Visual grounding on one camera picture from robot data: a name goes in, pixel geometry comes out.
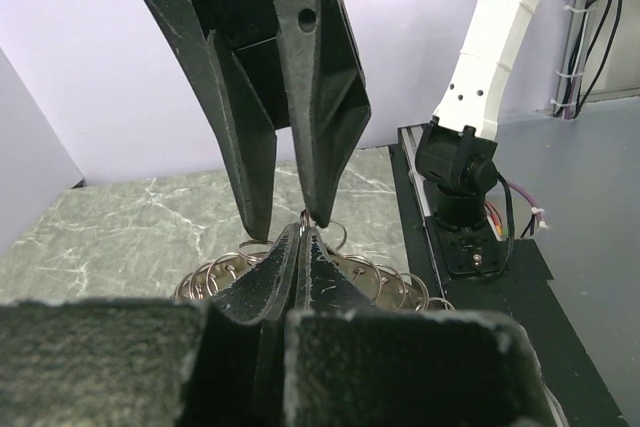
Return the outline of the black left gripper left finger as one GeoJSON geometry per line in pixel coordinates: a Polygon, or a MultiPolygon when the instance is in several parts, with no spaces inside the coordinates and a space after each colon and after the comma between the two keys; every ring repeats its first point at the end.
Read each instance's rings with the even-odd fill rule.
{"type": "Polygon", "coordinates": [[[22,301],[1,309],[5,426],[278,426],[299,247],[206,301],[22,301]]]}

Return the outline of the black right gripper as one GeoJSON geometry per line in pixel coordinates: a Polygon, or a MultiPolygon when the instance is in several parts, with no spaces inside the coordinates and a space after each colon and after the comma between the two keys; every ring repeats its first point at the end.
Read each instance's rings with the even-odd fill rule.
{"type": "Polygon", "coordinates": [[[327,226],[371,117],[343,0],[143,1],[216,136],[242,224],[262,241],[271,225],[276,134],[232,50],[277,36],[304,204],[327,226]]]}

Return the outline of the round metal key ring plate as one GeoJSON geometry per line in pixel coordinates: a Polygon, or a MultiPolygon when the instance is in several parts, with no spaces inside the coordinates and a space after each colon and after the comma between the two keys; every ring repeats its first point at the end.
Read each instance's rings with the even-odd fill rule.
{"type": "MultiPolygon", "coordinates": [[[[296,296],[304,307],[319,310],[349,309],[358,305],[384,311],[453,311],[451,301],[430,293],[425,281],[410,272],[377,263],[365,256],[345,254],[340,249],[348,238],[346,227],[338,244],[326,244],[320,230],[308,221],[300,229],[297,252],[296,296]]],[[[286,249],[275,241],[246,240],[235,251],[209,260],[187,273],[174,288],[175,300],[208,300],[243,277],[251,276],[286,258],[286,249]]]]}

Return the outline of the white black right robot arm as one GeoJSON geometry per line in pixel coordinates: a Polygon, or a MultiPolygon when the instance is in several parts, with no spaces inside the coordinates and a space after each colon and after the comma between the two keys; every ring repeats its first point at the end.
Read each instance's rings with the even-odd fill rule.
{"type": "MultiPolygon", "coordinates": [[[[304,205],[329,223],[370,119],[343,0],[143,0],[217,138],[246,232],[267,238],[276,133],[289,128],[304,205]]],[[[502,97],[541,0],[477,0],[418,169],[442,190],[493,187],[502,97]]]]}

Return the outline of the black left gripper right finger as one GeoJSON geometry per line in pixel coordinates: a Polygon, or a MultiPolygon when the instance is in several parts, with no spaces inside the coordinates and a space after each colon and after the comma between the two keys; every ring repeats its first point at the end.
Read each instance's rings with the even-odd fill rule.
{"type": "Polygon", "coordinates": [[[525,329],[484,311],[287,315],[288,426],[561,426],[525,329]]]}

